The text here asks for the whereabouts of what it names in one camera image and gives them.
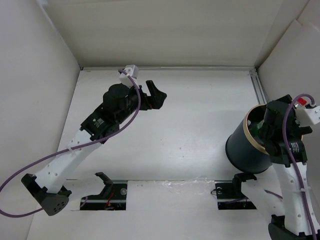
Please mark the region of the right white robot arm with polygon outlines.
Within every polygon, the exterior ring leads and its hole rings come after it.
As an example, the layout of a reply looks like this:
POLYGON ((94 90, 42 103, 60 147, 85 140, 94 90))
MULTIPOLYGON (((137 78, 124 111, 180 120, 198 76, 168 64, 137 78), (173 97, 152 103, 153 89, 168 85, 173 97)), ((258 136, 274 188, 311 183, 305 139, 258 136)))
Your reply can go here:
POLYGON ((254 204, 273 240, 320 237, 303 143, 319 122, 320 108, 311 95, 285 95, 253 107, 226 141, 226 156, 239 170, 231 191, 254 204))

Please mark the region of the clear bottle red label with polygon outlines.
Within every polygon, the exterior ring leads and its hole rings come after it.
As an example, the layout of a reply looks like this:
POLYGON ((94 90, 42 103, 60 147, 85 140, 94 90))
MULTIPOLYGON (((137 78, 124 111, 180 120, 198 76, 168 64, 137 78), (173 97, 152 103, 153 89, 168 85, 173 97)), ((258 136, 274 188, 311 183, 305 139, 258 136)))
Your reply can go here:
POLYGON ((300 97, 300 98, 297 100, 297 104, 298 104, 299 106, 301 106, 301 107, 304 107, 307 103, 308 103, 308 102, 307 102, 304 98, 302 98, 302 97, 300 97))

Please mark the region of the green plastic bottle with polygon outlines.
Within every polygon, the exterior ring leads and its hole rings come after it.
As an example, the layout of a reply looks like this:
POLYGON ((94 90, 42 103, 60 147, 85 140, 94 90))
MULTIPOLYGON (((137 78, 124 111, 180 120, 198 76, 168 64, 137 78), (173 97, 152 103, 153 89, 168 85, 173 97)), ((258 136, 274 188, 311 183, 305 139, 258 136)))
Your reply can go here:
POLYGON ((259 131, 262 128, 264 124, 264 120, 261 120, 259 122, 251 122, 250 125, 248 126, 249 133, 252 137, 256 137, 259 135, 259 131))

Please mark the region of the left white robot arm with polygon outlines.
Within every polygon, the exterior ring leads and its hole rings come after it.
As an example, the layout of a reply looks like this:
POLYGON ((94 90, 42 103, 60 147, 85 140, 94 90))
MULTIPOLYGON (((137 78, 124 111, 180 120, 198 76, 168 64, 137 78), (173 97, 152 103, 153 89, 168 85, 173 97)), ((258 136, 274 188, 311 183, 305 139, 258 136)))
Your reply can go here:
POLYGON ((150 94, 141 86, 114 84, 102 97, 102 103, 80 125, 66 150, 35 174, 27 173, 21 182, 48 216, 58 214, 66 205, 86 196, 107 198, 113 181, 103 172, 93 178, 70 179, 73 171, 108 138, 120 132, 120 125, 137 111, 159 110, 167 94, 152 80, 146 81, 150 94))

